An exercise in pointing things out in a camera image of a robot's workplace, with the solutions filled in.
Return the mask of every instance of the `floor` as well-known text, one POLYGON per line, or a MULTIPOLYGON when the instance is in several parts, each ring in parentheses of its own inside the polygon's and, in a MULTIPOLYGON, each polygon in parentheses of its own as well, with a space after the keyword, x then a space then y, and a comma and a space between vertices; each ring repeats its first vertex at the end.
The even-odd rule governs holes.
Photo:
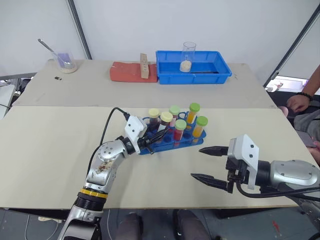
MULTIPOLYGON (((133 209, 112 209, 109 216, 109 230, 112 239, 116 237, 117 226, 133 209)), ((307 215, 298 207, 277 208, 258 213, 220 219, 212 209, 193 209, 212 239, 221 236, 227 240, 308 240, 317 230, 307 215)), ((143 240, 174 240, 172 209, 139 209, 143 220, 143 240)), ((110 240, 107 230, 108 211, 101 220, 102 238, 110 240)), ((0 240, 23 240, 28 215, 0 209, 0 240)), ((63 223, 58 225, 51 240, 56 240, 63 223)), ((26 231, 28 240, 46 240, 56 229, 53 220, 39 221, 30 216, 26 231)))

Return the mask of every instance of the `wrist bracelet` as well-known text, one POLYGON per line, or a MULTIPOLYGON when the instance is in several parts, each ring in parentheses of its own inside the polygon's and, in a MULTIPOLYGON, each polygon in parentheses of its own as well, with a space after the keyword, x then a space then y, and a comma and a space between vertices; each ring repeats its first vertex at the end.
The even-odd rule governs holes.
POLYGON ((311 95, 309 95, 308 93, 305 93, 305 92, 297 92, 296 95, 305 96, 305 97, 309 98, 310 102, 313 100, 313 97, 311 95))

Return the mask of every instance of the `blue test tube rack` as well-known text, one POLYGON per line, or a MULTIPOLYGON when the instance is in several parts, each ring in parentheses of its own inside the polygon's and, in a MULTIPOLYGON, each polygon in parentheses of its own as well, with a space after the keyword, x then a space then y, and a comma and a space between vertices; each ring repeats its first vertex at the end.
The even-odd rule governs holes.
MULTIPOLYGON (((178 119, 183 119, 187 121, 188 111, 183 111, 178 114, 178 119)), ((193 124, 187 124, 187 128, 183 131, 182 139, 180 141, 174 140, 174 127, 170 127, 169 131, 163 136, 163 138, 159 142, 155 142, 150 145, 151 149, 154 153, 157 152, 163 152, 168 150, 174 150, 174 149, 181 149, 181 148, 187 148, 192 147, 195 145, 200 145, 204 143, 204 138, 207 136, 206 131, 203 130, 200 137, 194 137, 192 136, 192 132, 195 128, 197 121, 197 117, 195 117, 195 120, 193 124)), ((152 137, 157 132, 157 129, 155 129, 152 132, 148 132, 147 134, 152 137)), ((150 154, 150 151, 147 148, 144 148, 141 150, 140 155, 146 155, 150 154)))

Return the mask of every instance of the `wooden block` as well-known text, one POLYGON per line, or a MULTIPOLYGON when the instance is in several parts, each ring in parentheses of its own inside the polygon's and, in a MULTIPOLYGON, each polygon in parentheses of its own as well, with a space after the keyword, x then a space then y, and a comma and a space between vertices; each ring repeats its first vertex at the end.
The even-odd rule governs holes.
POLYGON ((140 70, 141 70, 141 78, 147 79, 149 78, 149 66, 147 60, 147 54, 140 53, 140 70))

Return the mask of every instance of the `orange liquid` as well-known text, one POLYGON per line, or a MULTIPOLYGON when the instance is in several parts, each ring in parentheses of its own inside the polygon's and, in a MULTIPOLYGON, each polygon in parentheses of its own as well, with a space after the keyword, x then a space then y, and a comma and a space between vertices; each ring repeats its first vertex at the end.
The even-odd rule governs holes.
POLYGON ((186 123, 187 124, 192 124, 194 122, 195 115, 196 115, 195 112, 190 111, 189 114, 188 114, 188 117, 186 118, 186 123))
POLYGON ((204 129, 202 126, 196 126, 192 132, 192 136, 194 136, 195 138, 199 138, 203 130, 204 129))
MULTIPOLYGON (((196 116, 196 113, 193 112, 193 111, 189 111, 189 114, 188 116, 186 117, 186 123, 187 124, 192 124, 194 122, 194 119, 195 119, 195 116, 196 116)), ((186 128, 188 130, 191 130, 191 126, 187 125, 186 128)))

